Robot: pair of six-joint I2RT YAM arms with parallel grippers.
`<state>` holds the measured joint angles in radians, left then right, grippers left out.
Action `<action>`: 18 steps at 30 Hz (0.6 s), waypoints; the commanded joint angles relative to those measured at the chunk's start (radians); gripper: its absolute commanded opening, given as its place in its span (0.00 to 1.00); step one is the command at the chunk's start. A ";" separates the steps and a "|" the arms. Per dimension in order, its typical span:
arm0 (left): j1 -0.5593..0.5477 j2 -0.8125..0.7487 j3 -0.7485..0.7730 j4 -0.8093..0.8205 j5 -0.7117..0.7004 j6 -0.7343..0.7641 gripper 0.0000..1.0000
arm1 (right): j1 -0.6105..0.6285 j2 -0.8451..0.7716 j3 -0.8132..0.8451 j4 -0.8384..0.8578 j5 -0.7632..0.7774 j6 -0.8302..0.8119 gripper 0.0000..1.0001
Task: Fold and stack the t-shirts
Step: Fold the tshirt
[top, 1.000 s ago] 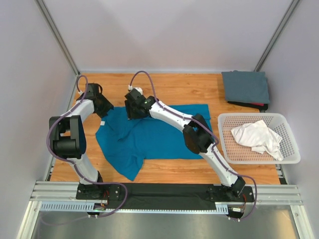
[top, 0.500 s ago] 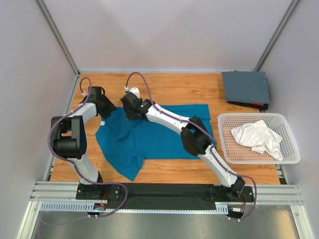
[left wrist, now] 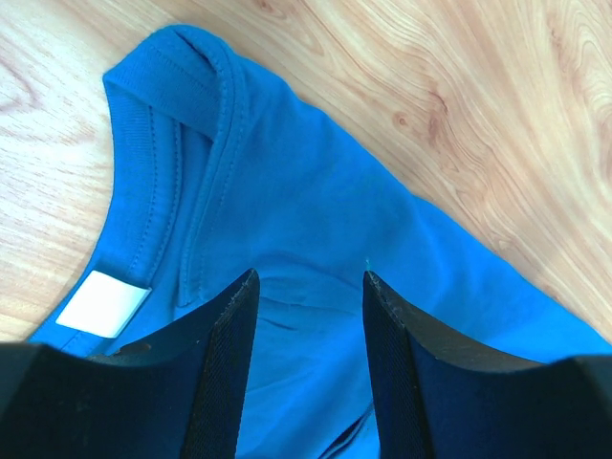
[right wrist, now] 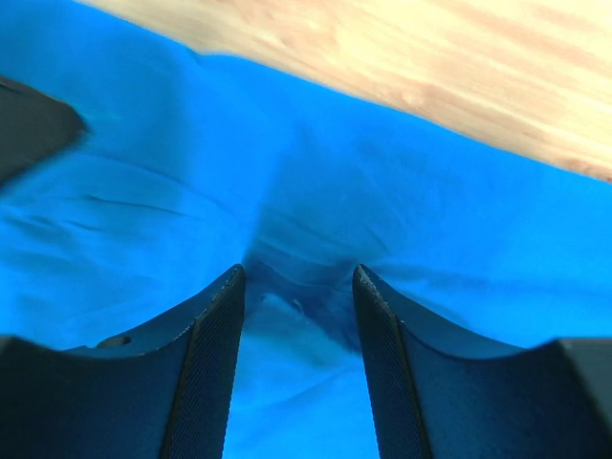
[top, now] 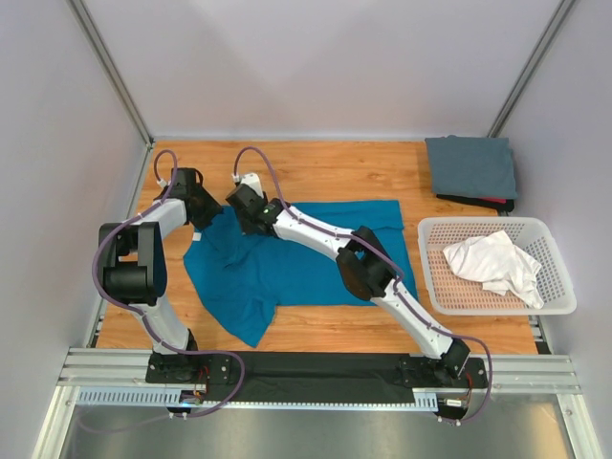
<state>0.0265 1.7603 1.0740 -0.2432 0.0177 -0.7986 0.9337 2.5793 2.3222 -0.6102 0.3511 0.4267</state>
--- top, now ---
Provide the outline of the blue t-shirt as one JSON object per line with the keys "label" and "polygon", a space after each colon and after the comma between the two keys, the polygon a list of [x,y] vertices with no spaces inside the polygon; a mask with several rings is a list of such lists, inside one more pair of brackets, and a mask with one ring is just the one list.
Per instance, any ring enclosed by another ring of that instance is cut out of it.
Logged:
{"label": "blue t-shirt", "polygon": [[[403,270],[404,285],[418,294],[398,201],[303,202],[297,208],[334,226],[373,230]],[[279,306],[362,304],[345,289],[335,261],[294,242],[243,234],[229,206],[195,231],[184,265],[203,306],[250,347],[264,337]]]}

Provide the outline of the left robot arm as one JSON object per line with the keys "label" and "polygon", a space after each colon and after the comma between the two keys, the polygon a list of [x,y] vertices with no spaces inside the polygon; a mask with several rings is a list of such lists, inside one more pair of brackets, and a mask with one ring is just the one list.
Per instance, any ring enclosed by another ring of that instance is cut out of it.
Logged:
{"label": "left robot arm", "polygon": [[204,188],[203,174],[179,167],[142,219],[99,228],[92,267],[95,285],[103,298],[129,311],[149,336],[148,383],[205,382],[204,357],[166,295],[163,241],[183,225],[202,230],[221,213],[222,206]]}

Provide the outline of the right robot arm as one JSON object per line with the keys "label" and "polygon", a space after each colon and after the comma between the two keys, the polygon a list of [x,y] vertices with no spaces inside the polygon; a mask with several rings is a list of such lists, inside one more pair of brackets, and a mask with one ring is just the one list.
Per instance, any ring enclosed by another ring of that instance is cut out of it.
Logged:
{"label": "right robot arm", "polygon": [[470,349],[436,321],[408,291],[404,273],[373,230],[336,227],[319,221],[281,199],[269,200],[257,180],[235,177],[227,196],[242,230],[297,243],[333,260],[345,289],[354,297],[386,310],[430,359],[430,373],[450,386],[463,378]]}

